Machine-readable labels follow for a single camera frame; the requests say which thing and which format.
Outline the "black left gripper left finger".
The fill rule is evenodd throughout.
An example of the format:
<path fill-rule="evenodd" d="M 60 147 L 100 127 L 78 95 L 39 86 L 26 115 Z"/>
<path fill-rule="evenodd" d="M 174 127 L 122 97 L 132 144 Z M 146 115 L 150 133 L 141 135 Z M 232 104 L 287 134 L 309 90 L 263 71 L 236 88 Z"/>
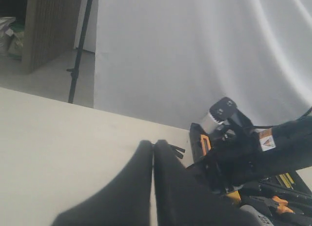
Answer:
<path fill-rule="evenodd" d="M 153 145 L 141 141 L 127 165 L 103 189 L 59 214 L 55 226 L 148 226 Z"/>

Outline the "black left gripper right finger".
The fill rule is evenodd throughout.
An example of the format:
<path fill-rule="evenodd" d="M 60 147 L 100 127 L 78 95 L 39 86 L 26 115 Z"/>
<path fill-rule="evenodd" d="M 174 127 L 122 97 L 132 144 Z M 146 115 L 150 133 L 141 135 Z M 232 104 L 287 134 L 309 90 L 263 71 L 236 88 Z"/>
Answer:
<path fill-rule="evenodd" d="M 169 144 L 154 146 L 154 183 L 160 226 L 257 226 L 250 213 L 230 205 L 201 186 Z"/>

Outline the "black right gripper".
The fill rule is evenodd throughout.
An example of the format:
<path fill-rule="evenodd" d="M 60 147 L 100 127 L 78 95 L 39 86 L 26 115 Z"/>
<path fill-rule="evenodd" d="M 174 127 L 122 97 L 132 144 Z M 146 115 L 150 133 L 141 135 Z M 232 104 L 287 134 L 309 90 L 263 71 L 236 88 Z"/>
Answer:
<path fill-rule="evenodd" d="M 214 194 L 227 194 L 241 188 L 234 184 L 234 169 L 243 158 L 259 151 L 257 132 L 252 121 L 237 111 L 211 134 L 207 134 L 197 123 L 190 126 L 189 136 L 193 164 L 187 170 L 200 185 Z M 200 135 L 209 137 L 211 150 L 203 155 Z"/>

